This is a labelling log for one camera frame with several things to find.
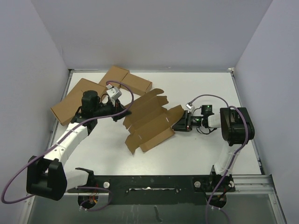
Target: folded cardboard box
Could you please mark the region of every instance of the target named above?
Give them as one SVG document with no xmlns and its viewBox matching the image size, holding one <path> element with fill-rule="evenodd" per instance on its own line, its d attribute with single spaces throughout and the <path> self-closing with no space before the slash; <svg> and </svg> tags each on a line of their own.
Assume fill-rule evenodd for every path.
<svg viewBox="0 0 299 224">
<path fill-rule="evenodd" d="M 98 84 L 82 78 L 65 99 L 51 107 L 53 114 L 61 125 L 65 126 L 69 124 L 77 109 L 81 106 L 82 92 L 94 90 L 101 97 L 106 92 L 106 81 L 108 80 L 124 81 L 124 84 L 131 88 L 133 93 L 140 96 L 150 91 L 152 87 L 152 82 L 134 76 L 130 74 L 129 70 L 117 66 L 112 66 Z M 124 86 L 116 83 L 112 83 L 112 85 L 126 89 Z"/>
<path fill-rule="evenodd" d="M 130 132 L 125 143 L 132 154 L 138 147 L 146 152 L 174 135 L 171 126 L 182 117 L 184 109 L 181 105 L 169 110 L 162 107 L 168 103 L 166 96 L 157 96 L 162 93 L 161 89 L 153 89 L 136 99 L 130 108 L 132 114 L 125 117 L 123 125 Z"/>
<path fill-rule="evenodd" d="M 61 102 L 51 107 L 53 114 L 61 125 L 64 126 L 70 123 L 77 109 L 81 106 L 83 92 L 87 90 L 97 91 L 98 95 L 101 97 L 105 93 L 106 88 L 87 79 L 80 79 Z"/>
</svg>

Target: metal frame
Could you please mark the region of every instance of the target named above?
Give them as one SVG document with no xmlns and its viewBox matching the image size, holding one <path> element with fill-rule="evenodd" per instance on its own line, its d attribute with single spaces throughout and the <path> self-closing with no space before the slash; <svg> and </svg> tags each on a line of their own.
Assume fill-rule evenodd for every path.
<svg viewBox="0 0 299 224">
<path fill-rule="evenodd" d="M 66 87 L 64 90 L 64 93 L 62 95 L 62 99 L 65 98 L 70 82 L 71 82 L 71 78 L 73 73 L 79 73 L 79 72 L 90 72 L 90 73 L 96 73 L 96 72 L 102 72 L 101 70 L 71 70 L 70 71 L 70 75 L 68 77 L 67 83 L 66 83 Z M 239 92 L 235 83 L 235 77 L 232 73 L 232 79 L 234 82 L 234 86 L 237 92 L 237 96 L 239 98 L 240 101 L 240 97 L 239 97 Z M 55 138 L 55 134 L 57 131 L 57 127 L 58 127 L 58 120 L 56 119 L 51 131 L 51 136 L 48 142 L 48 147 L 50 147 L 53 144 L 54 138 Z M 257 160 L 259 162 L 262 174 L 263 172 L 263 167 L 262 164 L 260 162 L 260 158 L 259 158 L 259 154 L 258 151 L 256 149 L 256 144 L 255 142 L 253 142 L 253 146 L 254 146 L 254 150 L 256 152 L 256 157 Z M 275 215 L 275 219 L 277 221 L 278 224 L 286 224 L 286 219 L 285 216 L 283 214 L 281 205 L 279 203 L 278 200 L 278 196 L 276 194 L 275 191 L 275 186 L 272 180 L 271 176 L 268 175 L 234 175 L 234 182 L 235 182 L 235 188 L 236 188 L 236 192 L 228 192 L 227 194 L 267 194 L 269 196 L 272 208 L 273 208 L 273 212 Z M 87 193 L 65 193 L 65 195 L 87 195 Z M 106 195 L 108 196 L 108 194 L 106 193 L 99 193 L 99 195 Z M 20 219 L 19 219 L 19 224 L 26 224 L 28 222 L 28 218 L 31 212 L 31 208 L 32 208 L 32 203 L 34 201 L 35 197 L 32 197 L 26 201 L 24 201 L 24 206 L 20 215 Z"/>
</svg>

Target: cardboard box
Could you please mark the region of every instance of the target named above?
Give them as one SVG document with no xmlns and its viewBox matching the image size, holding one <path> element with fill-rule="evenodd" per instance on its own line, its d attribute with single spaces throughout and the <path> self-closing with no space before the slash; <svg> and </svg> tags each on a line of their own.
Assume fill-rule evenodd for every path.
<svg viewBox="0 0 299 224">
<path fill-rule="evenodd" d="M 163 108 L 168 101 L 166 96 L 157 96 L 161 93 L 164 91 L 153 89 L 136 99 L 130 108 L 132 114 L 125 117 L 123 125 L 130 132 L 125 143 L 132 154 L 138 147 L 146 152 L 174 135 L 171 126 L 182 117 L 184 109 L 181 105 Z"/>
<path fill-rule="evenodd" d="M 105 86 L 106 87 L 106 82 L 108 80 L 115 80 L 121 82 L 124 77 L 129 73 L 129 70 L 117 67 L 117 66 L 112 66 L 109 71 L 106 73 L 106 75 L 101 79 L 99 82 L 99 85 Z M 119 84 L 112 83 L 113 86 L 120 88 Z"/>
<path fill-rule="evenodd" d="M 133 93 L 139 96 L 143 96 L 145 93 L 149 92 L 153 85 L 152 82 L 144 78 L 132 75 L 131 73 L 128 73 L 121 82 L 126 84 Z"/>
<path fill-rule="evenodd" d="M 80 79 L 80 81 L 60 103 L 51 107 L 53 114 L 61 125 L 65 126 L 70 123 L 77 109 L 82 105 L 81 99 L 83 92 L 87 90 L 97 91 L 98 95 L 101 97 L 105 93 L 106 88 L 87 79 Z"/>
</svg>

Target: white table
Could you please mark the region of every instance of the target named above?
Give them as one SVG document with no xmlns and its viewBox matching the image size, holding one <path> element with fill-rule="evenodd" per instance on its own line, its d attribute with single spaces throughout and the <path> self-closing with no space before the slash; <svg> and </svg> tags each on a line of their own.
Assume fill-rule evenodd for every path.
<svg viewBox="0 0 299 224">
<path fill-rule="evenodd" d="M 214 94 L 227 100 L 229 105 L 240 106 L 230 73 L 133 73 L 153 82 L 153 88 L 161 88 L 168 97 L 171 108 L 187 102 L 201 94 Z M 81 79 L 99 82 L 104 73 L 73 73 L 68 91 Z M 126 105 L 131 101 L 130 93 L 122 91 L 120 101 Z M 193 103 L 196 107 L 212 104 L 213 111 L 225 107 L 217 98 L 203 97 Z M 138 148 L 134 155 L 125 145 L 129 135 L 122 125 L 123 120 L 101 119 L 93 132 L 73 152 L 64 169 L 76 167 L 93 170 L 95 175 L 208 175 L 225 144 L 220 129 L 206 136 L 195 129 L 189 133 L 177 132 L 155 148 L 142 152 Z M 66 127 L 59 125 L 55 141 Z M 251 141 L 241 151 L 233 173 L 235 175 L 261 174 Z"/>
</svg>

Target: cardboard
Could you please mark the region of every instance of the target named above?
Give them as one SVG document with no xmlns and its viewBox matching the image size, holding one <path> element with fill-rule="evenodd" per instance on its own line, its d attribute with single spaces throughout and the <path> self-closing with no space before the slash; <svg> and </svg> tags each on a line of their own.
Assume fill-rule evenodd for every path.
<svg viewBox="0 0 299 224">
<path fill-rule="evenodd" d="M 136 99 L 130 108 L 132 114 L 125 117 L 123 125 L 130 132 L 125 143 L 132 154 L 138 147 L 146 152 L 174 135 L 171 127 L 182 117 L 184 109 L 181 105 L 163 108 L 168 104 L 167 97 L 157 96 L 163 92 L 153 89 Z"/>
<path fill-rule="evenodd" d="M 106 87 L 106 82 L 108 80 L 115 80 L 121 82 L 124 77 L 129 73 L 129 70 L 112 66 L 109 71 L 105 74 L 105 76 L 99 82 L 99 85 Z M 120 88 L 120 85 L 117 83 L 112 83 L 113 86 Z"/>
<path fill-rule="evenodd" d="M 87 79 L 80 79 L 80 81 L 60 103 L 51 107 L 53 114 L 61 125 L 65 126 L 70 123 L 77 109 L 81 106 L 83 92 L 87 90 L 97 91 L 98 95 L 101 97 L 105 93 L 106 88 Z"/>
<path fill-rule="evenodd" d="M 131 73 L 128 73 L 121 82 L 127 85 L 133 93 L 138 94 L 139 96 L 143 96 L 145 93 L 149 92 L 153 85 L 152 82 L 144 78 L 132 75 Z"/>
<path fill-rule="evenodd" d="M 71 96 L 64 98 L 60 103 L 51 107 L 51 110 L 61 125 L 65 126 L 70 123 L 77 109 L 81 106 L 82 91 L 73 93 Z"/>
</svg>

